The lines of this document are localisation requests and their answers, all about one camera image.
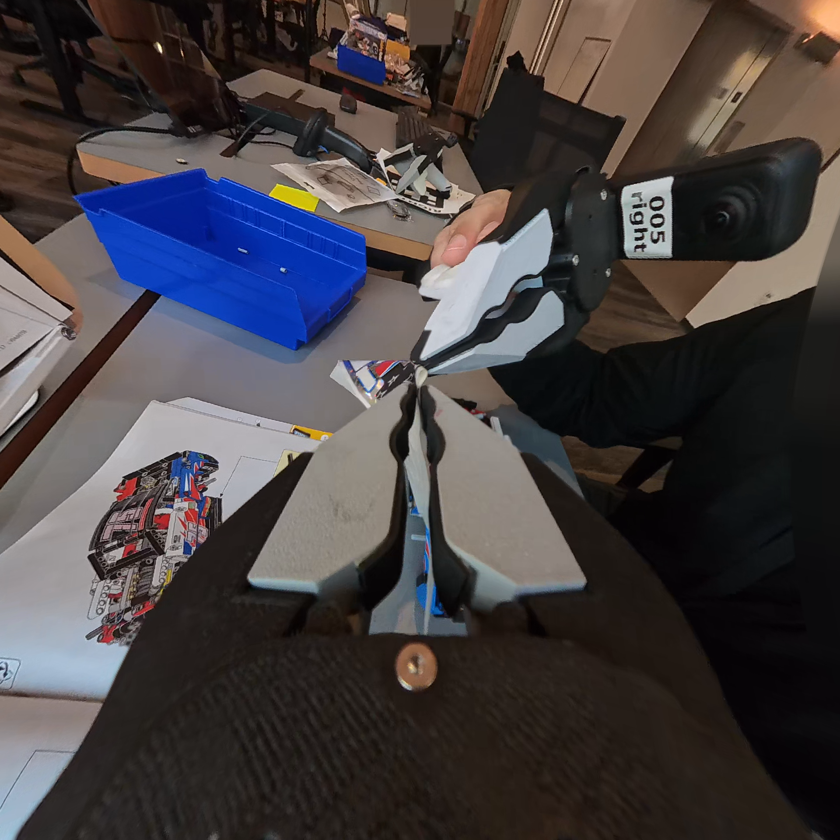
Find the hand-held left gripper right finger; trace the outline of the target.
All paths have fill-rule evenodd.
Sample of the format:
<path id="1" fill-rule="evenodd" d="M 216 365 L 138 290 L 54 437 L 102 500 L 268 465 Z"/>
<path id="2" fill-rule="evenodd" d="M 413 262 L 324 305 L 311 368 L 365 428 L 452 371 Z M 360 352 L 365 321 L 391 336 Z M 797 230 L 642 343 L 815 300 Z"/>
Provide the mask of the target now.
<path id="1" fill-rule="evenodd" d="M 542 463 L 433 386 L 420 389 L 420 419 L 430 561 L 445 612 L 582 591 L 585 574 L 529 469 Z"/>

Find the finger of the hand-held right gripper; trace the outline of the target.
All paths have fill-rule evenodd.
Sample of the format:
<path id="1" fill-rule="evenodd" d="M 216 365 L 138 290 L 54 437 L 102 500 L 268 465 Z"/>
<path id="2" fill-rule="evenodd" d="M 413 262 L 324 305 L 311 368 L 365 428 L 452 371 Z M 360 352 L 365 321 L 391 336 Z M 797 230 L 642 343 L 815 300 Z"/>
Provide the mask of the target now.
<path id="1" fill-rule="evenodd" d="M 514 298 L 504 315 L 482 319 L 468 339 L 429 354 L 427 372 L 466 373 L 524 361 L 564 325 L 564 301 L 556 291 L 526 289 Z"/>
<path id="2" fill-rule="evenodd" d="M 427 356 L 447 350 L 474 334 L 482 319 L 496 319 L 514 298 L 543 285 L 542 273 L 551 255 L 553 226 L 550 211 L 542 209 L 517 233 L 504 241 L 478 244 L 451 274 L 417 343 L 417 362 L 427 368 Z"/>

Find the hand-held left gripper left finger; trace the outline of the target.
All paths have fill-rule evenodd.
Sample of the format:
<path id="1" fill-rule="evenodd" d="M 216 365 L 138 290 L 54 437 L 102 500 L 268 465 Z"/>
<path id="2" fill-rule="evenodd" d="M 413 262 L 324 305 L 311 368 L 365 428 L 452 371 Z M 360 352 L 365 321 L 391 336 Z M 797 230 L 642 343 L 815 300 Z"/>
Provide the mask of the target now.
<path id="1" fill-rule="evenodd" d="M 253 587 L 344 603 L 394 589 L 416 399 L 415 385 L 397 386 L 313 452 L 248 573 Z"/>

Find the white sticker sheet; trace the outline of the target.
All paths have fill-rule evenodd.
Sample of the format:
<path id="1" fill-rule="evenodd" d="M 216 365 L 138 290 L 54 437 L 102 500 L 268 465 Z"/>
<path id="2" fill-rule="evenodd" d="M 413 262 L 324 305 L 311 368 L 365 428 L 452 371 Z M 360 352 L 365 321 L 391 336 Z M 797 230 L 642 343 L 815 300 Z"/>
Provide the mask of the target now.
<path id="1" fill-rule="evenodd" d="M 371 406 L 391 393 L 398 385 L 414 383 L 417 365 L 406 360 L 339 360 L 331 372 L 331 379 L 357 396 L 365 406 Z M 440 601 L 432 571 L 429 530 L 412 536 L 423 545 L 423 566 L 415 579 L 415 594 L 419 607 L 429 618 L 450 618 Z"/>

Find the person's right hand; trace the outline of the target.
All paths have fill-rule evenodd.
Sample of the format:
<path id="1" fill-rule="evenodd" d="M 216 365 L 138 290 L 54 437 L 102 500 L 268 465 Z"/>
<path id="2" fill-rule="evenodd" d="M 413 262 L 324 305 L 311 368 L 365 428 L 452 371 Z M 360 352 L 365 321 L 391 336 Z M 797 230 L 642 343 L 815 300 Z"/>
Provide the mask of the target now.
<path id="1" fill-rule="evenodd" d="M 500 189 L 479 195 L 436 236 L 429 264 L 454 267 L 465 261 L 471 250 L 503 221 L 511 191 Z"/>

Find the black office chair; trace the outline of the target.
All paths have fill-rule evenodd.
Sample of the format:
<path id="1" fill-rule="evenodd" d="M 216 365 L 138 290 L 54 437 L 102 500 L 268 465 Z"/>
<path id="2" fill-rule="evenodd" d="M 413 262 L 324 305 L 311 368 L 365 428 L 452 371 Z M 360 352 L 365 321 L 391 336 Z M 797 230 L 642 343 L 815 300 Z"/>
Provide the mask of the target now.
<path id="1" fill-rule="evenodd" d="M 543 88 L 516 52 L 476 121 L 469 165 L 484 193 L 550 172 L 599 172 L 626 119 L 591 110 Z"/>

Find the spare hand-held gripper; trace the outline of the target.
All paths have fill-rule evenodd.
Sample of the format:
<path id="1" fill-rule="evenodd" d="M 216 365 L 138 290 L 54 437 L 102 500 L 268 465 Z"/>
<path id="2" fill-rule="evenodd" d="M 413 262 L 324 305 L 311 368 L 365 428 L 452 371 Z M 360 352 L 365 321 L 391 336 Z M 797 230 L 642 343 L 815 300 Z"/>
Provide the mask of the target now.
<path id="1" fill-rule="evenodd" d="M 380 149 L 375 156 L 396 195 L 413 193 L 450 198 L 453 186 L 443 172 L 443 150 L 458 145 L 455 134 L 427 133 L 394 152 Z"/>

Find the metal elevator door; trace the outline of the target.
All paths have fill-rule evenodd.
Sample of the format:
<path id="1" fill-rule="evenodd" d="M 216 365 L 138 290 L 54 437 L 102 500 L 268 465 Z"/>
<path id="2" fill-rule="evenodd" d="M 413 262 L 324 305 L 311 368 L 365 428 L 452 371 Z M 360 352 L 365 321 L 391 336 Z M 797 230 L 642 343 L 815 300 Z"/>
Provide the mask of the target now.
<path id="1" fill-rule="evenodd" d="M 712 3 L 616 175 L 652 172 L 706 155 L 790 33 L 751 3 Z"/>

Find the white line-drawn leaflet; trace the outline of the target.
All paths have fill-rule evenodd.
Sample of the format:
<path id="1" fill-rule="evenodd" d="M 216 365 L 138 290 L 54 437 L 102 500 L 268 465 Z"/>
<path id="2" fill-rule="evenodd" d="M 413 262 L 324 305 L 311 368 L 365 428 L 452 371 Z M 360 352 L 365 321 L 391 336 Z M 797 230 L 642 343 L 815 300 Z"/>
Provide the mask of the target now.
<path id="1" fill-rule="evenodd" d="M 272 168 L 337 213 L 397 198 L 393 189 L 344 158 L 310 164 L 279 163 Z"/>

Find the yellow sticky note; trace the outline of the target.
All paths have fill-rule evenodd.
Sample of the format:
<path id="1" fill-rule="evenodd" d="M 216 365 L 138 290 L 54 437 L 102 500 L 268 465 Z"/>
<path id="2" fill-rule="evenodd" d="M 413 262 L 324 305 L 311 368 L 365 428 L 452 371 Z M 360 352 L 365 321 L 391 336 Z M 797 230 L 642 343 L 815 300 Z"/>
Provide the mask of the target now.
<path id="1" fill-rule="evenodd" d="M 319 206 L 319 198 L 307 190 L 297 187 L 276 184 L 269 192 L 269 196 L 291 207 L 305 212 L 314 213 Z"/>

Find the black barcode scanner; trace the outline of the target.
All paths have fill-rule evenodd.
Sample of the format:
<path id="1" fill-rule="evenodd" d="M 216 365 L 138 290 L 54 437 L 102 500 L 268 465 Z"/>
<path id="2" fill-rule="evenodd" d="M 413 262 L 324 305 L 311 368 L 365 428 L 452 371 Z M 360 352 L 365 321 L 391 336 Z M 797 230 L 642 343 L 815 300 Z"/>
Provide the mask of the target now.
<path id="1" fill-rule="evenodd" d="M 316 109 L 313 114 L 295 129 L 296 139 L 292 151 L 299 157 L 312 157 L 318 150 L 339 154 L 357 165 L 363 173 L 373 172 L 373 153 L 348 134 L 329 125 L 329 113 Z"/>

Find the small blue bin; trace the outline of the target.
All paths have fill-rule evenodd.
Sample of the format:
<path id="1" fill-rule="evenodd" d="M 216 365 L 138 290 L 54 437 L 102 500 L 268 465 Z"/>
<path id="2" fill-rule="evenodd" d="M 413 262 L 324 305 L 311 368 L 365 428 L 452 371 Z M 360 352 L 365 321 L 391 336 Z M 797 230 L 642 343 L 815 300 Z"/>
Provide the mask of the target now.
<path id="1" fill-rule="evenodd" d="M 336 52 L 336 65 L 339 72 L 374 86 L 385 84 L 386 65 L 383 60 L 367 56 L 345 44 L 338 44 Z"/>

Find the dark flat pad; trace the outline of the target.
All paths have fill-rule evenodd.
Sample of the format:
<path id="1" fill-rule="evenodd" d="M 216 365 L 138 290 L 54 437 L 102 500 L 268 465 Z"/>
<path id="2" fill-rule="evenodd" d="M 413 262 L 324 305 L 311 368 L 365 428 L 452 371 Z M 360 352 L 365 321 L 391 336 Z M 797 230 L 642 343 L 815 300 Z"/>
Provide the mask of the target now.
<path id="1" fill-rule="evenodd" d="M 294 135 L 300 134 L 316 112 L 325 110 L 270 92 L 251 99 L 238 98 L 238 104 L 248 122 L 257 121 L 265 128 Z"/>

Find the open car instruction booklet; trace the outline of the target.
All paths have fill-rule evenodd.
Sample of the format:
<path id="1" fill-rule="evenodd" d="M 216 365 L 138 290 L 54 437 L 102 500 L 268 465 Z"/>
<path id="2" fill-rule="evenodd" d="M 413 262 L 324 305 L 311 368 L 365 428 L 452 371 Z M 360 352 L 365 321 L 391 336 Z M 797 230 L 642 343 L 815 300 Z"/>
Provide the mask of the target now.
<path id="1" fill-rule="evenodd" d="M 67 767 L 177 572 L 318 445 L 151 402 L 93 476 L 2 553 L 2 838 Z"/>

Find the colourful toy box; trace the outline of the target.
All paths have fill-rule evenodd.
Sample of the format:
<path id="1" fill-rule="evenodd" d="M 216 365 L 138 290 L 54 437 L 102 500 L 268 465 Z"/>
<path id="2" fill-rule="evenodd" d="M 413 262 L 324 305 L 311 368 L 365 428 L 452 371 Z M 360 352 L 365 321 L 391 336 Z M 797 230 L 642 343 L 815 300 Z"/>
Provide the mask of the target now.
<path id="1" fill-rule="evenodd" d="M 358 15 L 349 22 L 344 44 L 377 61 L 383 61 L 388 40 L 387 28 L 375 17 Z"/>

